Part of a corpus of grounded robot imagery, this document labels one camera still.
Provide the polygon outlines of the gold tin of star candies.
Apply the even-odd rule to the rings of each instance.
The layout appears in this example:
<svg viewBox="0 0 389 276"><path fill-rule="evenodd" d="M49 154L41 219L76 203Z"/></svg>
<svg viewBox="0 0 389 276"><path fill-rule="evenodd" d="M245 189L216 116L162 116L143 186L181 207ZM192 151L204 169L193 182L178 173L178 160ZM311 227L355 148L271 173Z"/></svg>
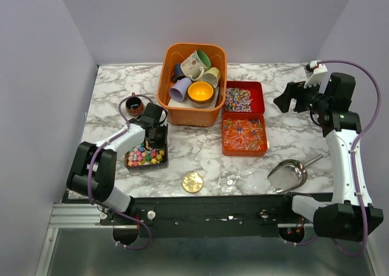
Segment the gold tin of star candies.
<svg viewBox="0 0 389 276"><path fill-rule="evenodd" d="M145 149L145 142L131 148L125 154L125 167L130 171L154 170L167 168L168 163L168 126L165 127L165 142L163 148Z"/></svg>

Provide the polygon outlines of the gold round jar lid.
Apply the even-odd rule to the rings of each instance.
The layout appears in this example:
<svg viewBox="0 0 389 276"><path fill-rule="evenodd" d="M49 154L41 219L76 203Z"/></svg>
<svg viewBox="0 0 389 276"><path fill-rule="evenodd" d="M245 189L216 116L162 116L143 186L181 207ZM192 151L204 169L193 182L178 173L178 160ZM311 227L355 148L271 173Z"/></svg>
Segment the gold round jar lid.
<svg viewBox="0 0 389 276"><path fill-rule="evenodd" d="M199 192L204 185L203 178L197 172L190 172L182 179L182 186L189 193Z"/></svg>

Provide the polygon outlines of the steel candy scoop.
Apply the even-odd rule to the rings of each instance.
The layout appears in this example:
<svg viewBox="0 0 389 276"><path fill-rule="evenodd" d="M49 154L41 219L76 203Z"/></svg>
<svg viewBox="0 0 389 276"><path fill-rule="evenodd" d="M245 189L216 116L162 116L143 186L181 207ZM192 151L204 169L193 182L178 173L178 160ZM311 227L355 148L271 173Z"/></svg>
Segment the steel candy scoop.
<svg viewBox="0 0 389 276"><path fill-rule="evenodd" d="M307 181L307 168L322 158L323 155L319 154L307 162L295 159L283 160L268 174L267 180L277 194L295 190Z"/></svg>

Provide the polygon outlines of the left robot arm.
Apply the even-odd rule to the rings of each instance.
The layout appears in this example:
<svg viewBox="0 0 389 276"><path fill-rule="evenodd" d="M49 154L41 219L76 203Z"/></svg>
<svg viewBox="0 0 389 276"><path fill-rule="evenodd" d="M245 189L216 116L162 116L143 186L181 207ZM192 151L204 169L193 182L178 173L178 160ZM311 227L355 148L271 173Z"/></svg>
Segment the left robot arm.
<svg viewBox="0 0 389 276"><path fill-rule="evenodd" d="M135 215L133 198L115 186L117 159L132 147L147 143L161 148L167 142L167 111L149 103L140 116L128 120L125 126L105 140L79 144L67 178L66 187L114 210L114 218L129 224Z"/></svg>

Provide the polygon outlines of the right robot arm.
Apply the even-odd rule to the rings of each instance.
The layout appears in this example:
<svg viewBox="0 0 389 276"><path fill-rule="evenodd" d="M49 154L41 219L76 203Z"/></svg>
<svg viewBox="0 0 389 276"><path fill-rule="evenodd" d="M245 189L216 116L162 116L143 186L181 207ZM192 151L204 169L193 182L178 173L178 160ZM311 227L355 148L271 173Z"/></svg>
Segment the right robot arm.
<svg viewBox="0 0 389 276"><path fill-rule="evenodd" d="M289 192L289 202L279 209L281 218L291 223L302 216L312 222L317 236L361 242L382 223L384 213L373 206L364 180L359 153L360 117L349 110L355 86L353 76L335 72L324 93L319 92L319 85L289 82L274 103L286 113L291 100L295 100L295 112L318 115L334 178L331 202Z"/></svg>

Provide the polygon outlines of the brown patterned ceramic mug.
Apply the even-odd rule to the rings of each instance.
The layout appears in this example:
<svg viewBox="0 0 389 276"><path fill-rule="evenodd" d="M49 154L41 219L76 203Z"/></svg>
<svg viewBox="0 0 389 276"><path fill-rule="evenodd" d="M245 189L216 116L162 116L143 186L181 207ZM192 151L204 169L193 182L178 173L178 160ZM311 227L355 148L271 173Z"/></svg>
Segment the brown patterned ceramic mug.
<svg viewBox="0 0 389 276"><path fill-rule="evenodd" d="M144 104L141 99L133 92L125 102L126 111L129 115L137 117L143 113Z"/></svg>

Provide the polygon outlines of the red tray of swirl lollipops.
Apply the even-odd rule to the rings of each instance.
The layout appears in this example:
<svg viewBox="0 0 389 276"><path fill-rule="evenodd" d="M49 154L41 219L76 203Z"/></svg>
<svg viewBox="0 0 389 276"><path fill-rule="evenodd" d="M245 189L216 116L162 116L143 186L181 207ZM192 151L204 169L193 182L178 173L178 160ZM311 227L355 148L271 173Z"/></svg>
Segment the red tray of swirl lollipops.
<svg viewBox="0 0 389 276"><path fill-rule="evenodd" d="M261 83L257 81L228 81L224 111L264 114L265 105Z"/></svg>

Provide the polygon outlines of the lavender plastic cup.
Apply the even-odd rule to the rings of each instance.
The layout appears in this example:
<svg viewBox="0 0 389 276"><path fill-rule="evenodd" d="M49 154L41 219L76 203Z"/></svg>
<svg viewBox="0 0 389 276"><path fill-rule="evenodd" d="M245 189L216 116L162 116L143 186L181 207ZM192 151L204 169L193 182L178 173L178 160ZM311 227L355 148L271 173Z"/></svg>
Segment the lavender plastic cup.
<svg viewBox="0 0 389 276"><path fill-rule="evenodd" d="M171 99L176 102L183 102L187 96L187 90L192 84L192 81L185 77L178 80L169 90L169 95Z"/></svg>

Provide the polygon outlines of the orange tray of clear lollipops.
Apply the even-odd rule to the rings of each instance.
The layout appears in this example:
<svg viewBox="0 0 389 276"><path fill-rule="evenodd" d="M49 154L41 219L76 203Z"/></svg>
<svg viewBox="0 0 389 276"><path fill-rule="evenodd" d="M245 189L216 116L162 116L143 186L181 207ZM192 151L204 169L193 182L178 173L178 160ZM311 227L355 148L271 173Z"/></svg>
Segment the orange tray of clear lollipops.
<svg viewBox="0 0 389 276"><path fill-rule="evenodd" d="M225 112L221 133L225 156L262 157L268 150L264 116L260 113Z"/></svg>

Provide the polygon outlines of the yellow bowl with dark rim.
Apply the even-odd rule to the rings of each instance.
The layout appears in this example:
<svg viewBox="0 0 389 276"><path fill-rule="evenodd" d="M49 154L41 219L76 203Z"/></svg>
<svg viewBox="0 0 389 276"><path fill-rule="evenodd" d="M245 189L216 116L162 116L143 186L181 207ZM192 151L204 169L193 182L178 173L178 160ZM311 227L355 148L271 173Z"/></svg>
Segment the yellow bowl with dark rim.
<svg viewBox="0 0 389 276"><path fill-rule="evenodd" d="M209 103L214 99L215 88L207 82L196 81L189 86L187 95L194 103Z"/></svg>

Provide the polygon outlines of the orange plastic bin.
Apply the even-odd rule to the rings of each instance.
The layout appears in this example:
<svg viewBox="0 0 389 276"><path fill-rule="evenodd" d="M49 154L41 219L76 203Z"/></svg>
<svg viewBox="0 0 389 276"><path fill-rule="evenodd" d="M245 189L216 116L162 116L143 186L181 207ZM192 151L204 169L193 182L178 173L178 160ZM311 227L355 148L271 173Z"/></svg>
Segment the orange plastic bin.
<svg viewBox="0 0 389 276"><path fill-rule="evenodd" d="M227 55L212 44L177 43L165 54L157 90L174 125L212 126L225 102Z"/></svg>

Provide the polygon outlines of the dark blue mug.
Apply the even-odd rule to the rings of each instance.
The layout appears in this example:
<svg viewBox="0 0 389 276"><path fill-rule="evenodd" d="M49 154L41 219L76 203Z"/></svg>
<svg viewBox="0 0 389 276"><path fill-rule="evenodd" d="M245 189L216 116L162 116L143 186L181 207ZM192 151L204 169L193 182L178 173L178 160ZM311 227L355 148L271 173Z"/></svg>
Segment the dark blue mug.
<svg viewBox="0 0 389 276"><path fill-rule="evenodd" d="M179 81L185 77L186 76L181 69L181 64L180 63L175 64L174 68L173 68L173 76L171 78L171 81L173 83L176 83L177 81Z"/></svg>

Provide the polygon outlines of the pale yellow mug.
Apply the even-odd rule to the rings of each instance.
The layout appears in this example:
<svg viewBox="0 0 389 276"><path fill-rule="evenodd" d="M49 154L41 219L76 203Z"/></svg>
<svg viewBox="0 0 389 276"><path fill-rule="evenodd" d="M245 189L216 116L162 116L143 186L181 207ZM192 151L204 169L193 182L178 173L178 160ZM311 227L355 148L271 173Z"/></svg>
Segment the pale yellow mug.
<svg viewBox="0 0 389 276"><path fill-rule="evenodd" d="M214 88L218 87L219 81L221 78L221 72L216 67L211 67L204 72L203 76L200 78L200 81L204 81L212 85Z"/></svg>

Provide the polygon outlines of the clear glass jar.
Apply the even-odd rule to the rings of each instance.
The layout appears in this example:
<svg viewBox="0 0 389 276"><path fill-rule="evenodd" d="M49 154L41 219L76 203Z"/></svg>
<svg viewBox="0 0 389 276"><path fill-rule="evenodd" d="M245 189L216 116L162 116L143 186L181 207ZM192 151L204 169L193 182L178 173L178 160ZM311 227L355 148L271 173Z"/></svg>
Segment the clear glass jar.
<svg viewBox="0 0 389 276"><path fill-rule="evenodd" d="M223 165L219 172L218 186L223 193L233 193L238 185L241 173L234 165Z"/></svg>

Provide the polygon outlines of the white floral mug green inside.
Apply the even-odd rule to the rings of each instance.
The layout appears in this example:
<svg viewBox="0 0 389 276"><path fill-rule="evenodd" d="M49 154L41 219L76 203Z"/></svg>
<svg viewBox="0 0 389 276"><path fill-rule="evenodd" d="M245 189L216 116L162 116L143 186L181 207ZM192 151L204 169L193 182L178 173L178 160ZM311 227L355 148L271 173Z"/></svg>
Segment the white floral mug green inside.
<svg viewBox="0 0 389 276"><path fill-rule="evenodd" d="M198 81L211 66L208 55L198 49L181 63L181 71L191 81Z"/></svg>

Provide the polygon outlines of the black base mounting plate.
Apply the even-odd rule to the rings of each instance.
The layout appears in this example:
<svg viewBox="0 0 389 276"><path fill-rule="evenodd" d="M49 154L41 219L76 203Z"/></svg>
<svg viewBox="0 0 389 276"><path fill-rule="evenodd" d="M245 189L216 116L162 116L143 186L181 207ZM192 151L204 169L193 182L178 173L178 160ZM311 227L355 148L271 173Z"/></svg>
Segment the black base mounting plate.
<svg viewBox="0 0 389 276"><path fill-rule="evenodd" d="M141 236L153 238L277 237L312 227L283 195L136 198L128 214L146 224Z"/></svg>

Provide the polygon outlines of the aluminium frame rail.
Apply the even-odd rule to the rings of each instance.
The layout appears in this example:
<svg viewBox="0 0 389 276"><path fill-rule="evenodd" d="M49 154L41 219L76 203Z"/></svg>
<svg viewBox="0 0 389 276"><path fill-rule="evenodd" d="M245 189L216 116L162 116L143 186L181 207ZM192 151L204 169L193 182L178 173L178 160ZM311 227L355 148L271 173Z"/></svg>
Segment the aluminium frame rail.
<svg viewBox="0 0 389 276"><path fill-rule="evenodd" d="M129 229L135 224L123 225L89 204L55 204L49 218L46 237L38 261L36 275L47 275L60 229Z"/></svg>

